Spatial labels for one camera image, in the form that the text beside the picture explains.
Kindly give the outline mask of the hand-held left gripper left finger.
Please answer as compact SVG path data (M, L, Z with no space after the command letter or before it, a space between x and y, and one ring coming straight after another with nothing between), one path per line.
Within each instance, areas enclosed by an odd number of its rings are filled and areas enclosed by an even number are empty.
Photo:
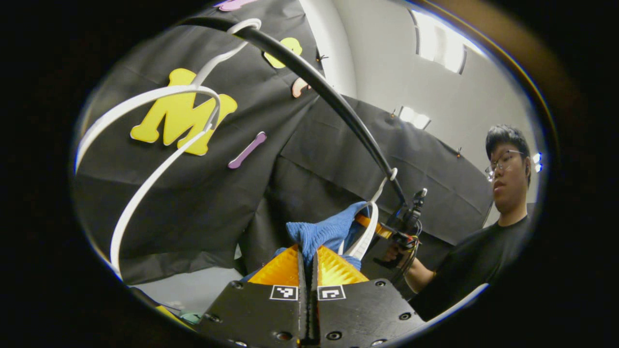
M248 281L232 281L197 322L157 306L177 324L225 348L300 348L307 336L307 287L298 245Z

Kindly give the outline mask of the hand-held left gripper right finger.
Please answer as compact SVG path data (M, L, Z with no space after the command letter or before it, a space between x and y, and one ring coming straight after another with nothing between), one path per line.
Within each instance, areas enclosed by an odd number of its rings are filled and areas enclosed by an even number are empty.
M424 322L387 279L369 279L321 246L312 262L312 331L321 348L376 348L420 329Z

